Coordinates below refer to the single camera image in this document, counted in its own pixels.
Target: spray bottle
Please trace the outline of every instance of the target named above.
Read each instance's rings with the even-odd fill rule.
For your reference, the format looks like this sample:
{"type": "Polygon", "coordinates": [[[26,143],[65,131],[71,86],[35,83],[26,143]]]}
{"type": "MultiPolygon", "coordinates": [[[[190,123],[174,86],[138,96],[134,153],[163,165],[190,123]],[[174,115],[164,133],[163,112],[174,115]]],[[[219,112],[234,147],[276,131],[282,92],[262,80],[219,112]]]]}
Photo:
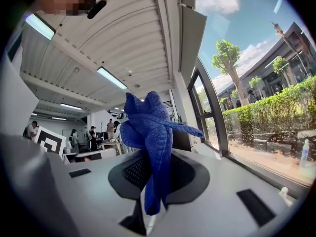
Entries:
{"type": "Polygon", "coordinates": [[[309,149],[310,149],[309,141],[308,141],[308,139],[306,139],[305,142],[304,142],[303,150],[302,150],[300,167],[306,166],[309,149]]]}

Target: glass window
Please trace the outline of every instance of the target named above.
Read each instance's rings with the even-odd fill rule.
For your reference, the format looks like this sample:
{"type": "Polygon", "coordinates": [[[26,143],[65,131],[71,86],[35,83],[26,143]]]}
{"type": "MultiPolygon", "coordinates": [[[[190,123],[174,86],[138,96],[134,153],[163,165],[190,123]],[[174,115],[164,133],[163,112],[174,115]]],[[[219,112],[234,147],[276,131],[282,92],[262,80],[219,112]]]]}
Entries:
{"type": "Polygon", "coordinates": [[[206,118],[205,123],[207,128],[208,141],[215,147],[218,147],[218,138],[216,134],[214,118],[206,118]]]}
{"type": "Polygon", "coordinates": [[[195,102],[195,112],[199,128],[203,130],[204,140],[206,140],[212,147],[218,149],[218,138],[216,134],[216,127],[214,118],[211,117],[212,110],[209,99],[206,95],[205,87],[197,76],[195,83],[191,90],[191,96],[195,102]]]}
{"type": "Polygon", "coordinates": [[[203,113],[209,113],[211,111],[211,107],[209,105],[209,101],[205,93],[205,88],[199,77],[197,77],[197,80],[194,83],[194,89],[198,95],[198,100],[199,100],[198,105],[200,107],[200,115],[203,113]]]}
{"type": "MultiPolygon", "coordinates": [[[[309,186],[316,175],[316,45],[307,27],[286,0],[209,1],[196,0],[207,16],[199,58],[220,101],[229,156],[309,186]]],[[[211,109],[200,78],[194,88],[203,112],[211,109]]],[[[214,119],[202,122],[211,143],[214,119]]]]}

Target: green hedge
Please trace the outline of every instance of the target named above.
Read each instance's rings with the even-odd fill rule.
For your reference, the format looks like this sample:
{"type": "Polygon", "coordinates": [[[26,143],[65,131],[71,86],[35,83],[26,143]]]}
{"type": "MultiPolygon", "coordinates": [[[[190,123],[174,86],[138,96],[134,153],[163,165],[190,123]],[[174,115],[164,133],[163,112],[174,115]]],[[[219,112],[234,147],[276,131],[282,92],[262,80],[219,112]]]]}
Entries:
{"type": "Polygon", "coordinates": [[[253,104],[224,111],[230,137],[253,140],[254,134],[316,128],[316,77],[285,88],[253,104]]]}

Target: paved ground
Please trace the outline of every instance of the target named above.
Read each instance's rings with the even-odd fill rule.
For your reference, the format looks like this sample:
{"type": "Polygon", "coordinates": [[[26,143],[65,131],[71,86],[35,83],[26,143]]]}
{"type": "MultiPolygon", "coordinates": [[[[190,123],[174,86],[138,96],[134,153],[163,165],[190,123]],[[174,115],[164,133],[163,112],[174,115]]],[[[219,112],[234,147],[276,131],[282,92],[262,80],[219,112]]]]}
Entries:
{"type": "MultiPolygon", "coordinates": [[[[210,142],[217,145],[217,137],[210,137],[210,142]]],[[[268,153],[243,145],[238,140],[229,141],[230,152],[263,168],[267,168],[294,182],[310,186],[316,175],[316,162],[309,161],[308,166],[300,168],[300,160],[285,156],[282,152],[268,153]]]]}

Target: blue towel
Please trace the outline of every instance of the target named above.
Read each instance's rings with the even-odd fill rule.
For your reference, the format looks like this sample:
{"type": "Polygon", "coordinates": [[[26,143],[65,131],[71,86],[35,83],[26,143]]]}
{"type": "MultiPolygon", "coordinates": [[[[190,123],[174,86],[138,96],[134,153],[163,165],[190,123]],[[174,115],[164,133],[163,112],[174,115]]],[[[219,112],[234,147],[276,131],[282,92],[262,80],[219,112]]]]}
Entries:
{"type": "Polygon", "coordinates": [[[154,91],[148,93],[144,102],[127,93],[124,110],[129,120],[120,128],[123,142],[129,147],[146,149],[150,157],[152,175],[145,190],[145,211],[155,215],[160,211],[160,200],[166,208],[165,199],[170,193],[172,130],[198,137],[203,134],[193,127],[170,122],[167,109],[154,91]]]}

